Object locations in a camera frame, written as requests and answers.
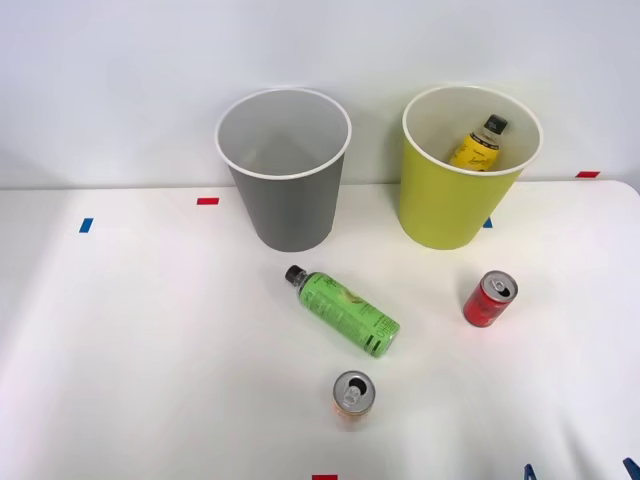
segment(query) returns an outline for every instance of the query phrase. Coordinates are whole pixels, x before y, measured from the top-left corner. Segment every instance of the plastic bottle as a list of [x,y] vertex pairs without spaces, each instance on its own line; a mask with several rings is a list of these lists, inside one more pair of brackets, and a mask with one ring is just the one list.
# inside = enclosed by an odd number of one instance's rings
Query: plastic bottle
[[350,292],[329,275],[293,265],[285,278],[297,287],[300,302],[365,352],[381,357],[400,325]]
[[449,163],[454,167],[486,172],[498,158],[500,135],[507,121],[498,115],[491,115],[484,126],[466,136]]

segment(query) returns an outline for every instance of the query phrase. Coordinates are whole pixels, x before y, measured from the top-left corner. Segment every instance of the yellow bottle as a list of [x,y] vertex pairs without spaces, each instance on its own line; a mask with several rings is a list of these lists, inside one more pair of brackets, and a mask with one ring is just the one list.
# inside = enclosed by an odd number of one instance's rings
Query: yellow bottle
[[466,170],[486,172],[498,158],[500,134],[506,126],[504,118],[491,115],[483,127],[465,137],[449,163]]

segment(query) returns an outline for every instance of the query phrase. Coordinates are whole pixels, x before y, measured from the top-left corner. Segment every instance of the soda can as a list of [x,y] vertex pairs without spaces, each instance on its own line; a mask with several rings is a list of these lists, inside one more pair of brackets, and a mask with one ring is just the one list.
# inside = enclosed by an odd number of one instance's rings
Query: soda can
[[518,295],[518,284],[504,272],[487,273],[463,308],[464,317],[476,327],[488,327]]
[[344,372],[333,384],[336,411],[347,425],[359,423],[371,410],[375,398],[373,382],[362,372]]

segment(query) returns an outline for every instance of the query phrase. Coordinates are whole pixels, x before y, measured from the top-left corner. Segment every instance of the bottle label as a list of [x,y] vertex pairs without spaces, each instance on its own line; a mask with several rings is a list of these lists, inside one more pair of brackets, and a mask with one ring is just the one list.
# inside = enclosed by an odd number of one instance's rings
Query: bottle label
[[451,165],[466,170],[485,172],[498,158],[498,147],[484,142],[475,134],[467,135],[451,158]]
[[300,301],[326,323],[374,357],[391,345],[400,325],[324,273],[314,273]]

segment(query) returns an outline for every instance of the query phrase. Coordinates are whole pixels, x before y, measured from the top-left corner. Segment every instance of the bottle cap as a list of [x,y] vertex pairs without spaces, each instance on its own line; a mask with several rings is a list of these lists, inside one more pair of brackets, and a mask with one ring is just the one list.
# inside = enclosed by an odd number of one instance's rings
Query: bottle cap
[[297,265],[291,265],[289,267],[289,270],[287,270],[287,273],[284,274],[284,278],[287,279],[287,282],[293,284],[293,282],[295,281],[296,277],[298,275],[300,275],[300,272],[304,272],[304,270],[302,270]]
[[502,131],[507,126],[507,122],[504,118],[498,115],[491,115],[489,120],[484,124],[484,128],[489,130],[490,132],[495,133],[496,135],[500,135]]

